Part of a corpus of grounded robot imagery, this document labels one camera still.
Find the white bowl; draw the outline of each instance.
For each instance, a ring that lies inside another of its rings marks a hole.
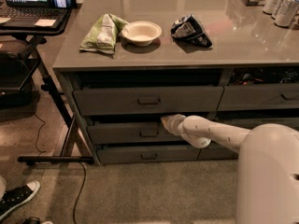
[[[161,35],[161,27],[149,21],[136,21],[122,29],[122,35],[137,46],[147,46]]]

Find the gray countertop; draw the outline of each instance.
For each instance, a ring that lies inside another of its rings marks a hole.
[[[85,0],[53,66],[59,71],[159,68],[173,66],[230,67],[299,63],[299,29],[276,27],[263,7],[240,0]],[[148,47],[118,41],[115,54],[80,52],[79,44],[94,23],[112,13],[126,21],[152,21],[163,32]],[[203,24],[210,49],[177,43],[172,23],[194,14]]]

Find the sneaker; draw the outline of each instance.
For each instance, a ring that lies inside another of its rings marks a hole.
[[[40,223],[40,219],[38,217],[29,217],[29,218],[26,218],[22,224],[30,224],[30,223]],[[45,221],[41,224],[53,224],[53,222]]]
[[[39,188],[40,183],[33,181],[21,188],[7,191],[0,200],[0,221],[20,206],[32,200]]]

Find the snack bag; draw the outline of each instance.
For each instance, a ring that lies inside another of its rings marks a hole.
[[[204,27],[193,14],[176,20],[171,28],[171,36],[205,48],[212,46]]]
[[[112,14],[102,16],[84,37],[79,49],[114,54],[116,39],[127,21]]]

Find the counter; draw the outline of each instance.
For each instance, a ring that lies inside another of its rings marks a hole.
[[[296,127],[290,113],[299,106],[297,83],[231,83],[235,69],[298,75],[298,26],[277,27],[262,10],[240,0],[85,0],[53,69],[98,163],[200,160],[205,153],[203,159],[234,157],[218,147],[200,152],[165,133],[159,117],[168,113],[247,127],[269,119]],[[147,47],[120,38],[114,55],[80,52],[105,13],[155,22],[162,35]],[[171,37],[173,21],[191,13],[212,40],[210,49]]]

